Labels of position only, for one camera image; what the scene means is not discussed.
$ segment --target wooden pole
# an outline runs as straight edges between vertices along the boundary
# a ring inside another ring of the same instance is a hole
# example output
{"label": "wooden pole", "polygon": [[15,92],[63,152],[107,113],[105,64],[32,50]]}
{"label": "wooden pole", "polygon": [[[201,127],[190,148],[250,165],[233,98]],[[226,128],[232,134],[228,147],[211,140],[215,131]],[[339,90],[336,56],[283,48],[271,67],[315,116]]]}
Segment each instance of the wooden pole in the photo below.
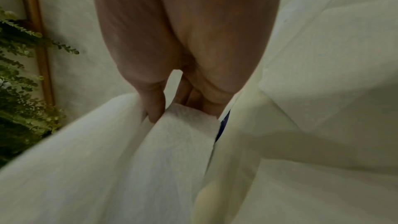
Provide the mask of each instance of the wooden pole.
{"label": "wooden pole", "polygon": [[[23,2],[27,16],[27,22],[35,32],[39,32],[42,35],[45,35],[43,20],[41,18],[39,0],[23,0]],[[41,81],[44,100],[50,105],[55,105],[47,49],[38,46],[35,48],[35,53],[37,64],[39,66],[39,73],[41,76],[44,77],[43,81]]]}

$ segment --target bare skin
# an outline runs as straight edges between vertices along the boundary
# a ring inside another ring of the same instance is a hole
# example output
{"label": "bare skin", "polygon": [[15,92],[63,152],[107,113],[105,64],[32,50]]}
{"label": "bare skin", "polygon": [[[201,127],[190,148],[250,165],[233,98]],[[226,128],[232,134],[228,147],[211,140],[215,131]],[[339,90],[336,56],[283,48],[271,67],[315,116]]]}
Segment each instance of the bare skin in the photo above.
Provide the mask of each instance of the bare skin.
{"label": "bare skin", "polygon": [[163,89],[183,72],[174,102],[219,117],[252,75],[279,0],[95,0],[105,43],[152,122]]}

